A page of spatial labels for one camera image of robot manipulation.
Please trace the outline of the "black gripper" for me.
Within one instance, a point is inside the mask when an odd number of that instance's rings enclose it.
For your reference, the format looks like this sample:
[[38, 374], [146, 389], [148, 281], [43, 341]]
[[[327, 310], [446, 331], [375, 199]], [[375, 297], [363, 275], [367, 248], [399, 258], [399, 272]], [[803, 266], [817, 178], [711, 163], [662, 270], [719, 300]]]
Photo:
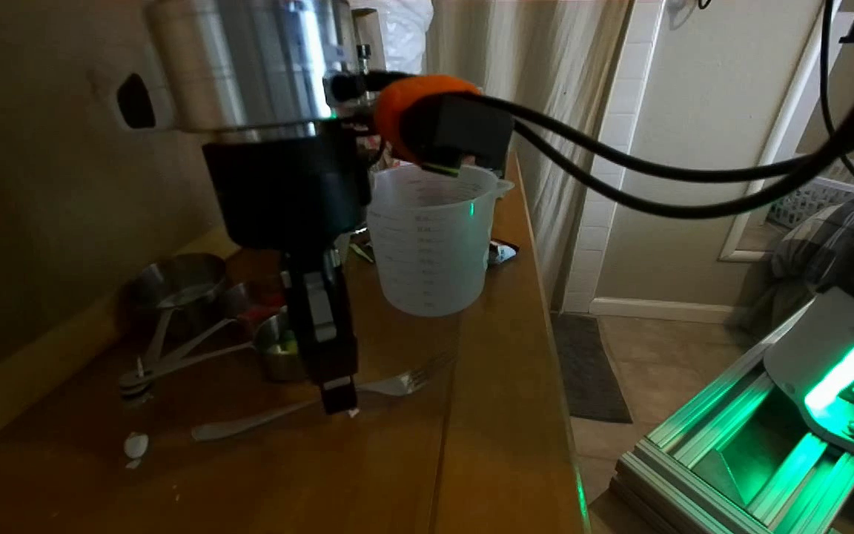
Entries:
[[280, 263], [289, 329], [329, 414], [358, 405], [358, 346], [345, 270], [329, 248], [370, 202], [356, 132], [207, 141], [201, 147], [228, 238], [246, 248], [307, 252]]

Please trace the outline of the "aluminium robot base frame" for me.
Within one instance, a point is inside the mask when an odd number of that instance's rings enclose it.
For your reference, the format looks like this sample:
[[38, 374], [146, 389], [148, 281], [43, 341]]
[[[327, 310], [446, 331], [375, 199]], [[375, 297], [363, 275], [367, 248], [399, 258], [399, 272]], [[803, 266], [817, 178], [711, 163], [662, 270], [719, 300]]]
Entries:
[[826, 292], [618, 460], [667, 534], [854, 534], [854, 300]]

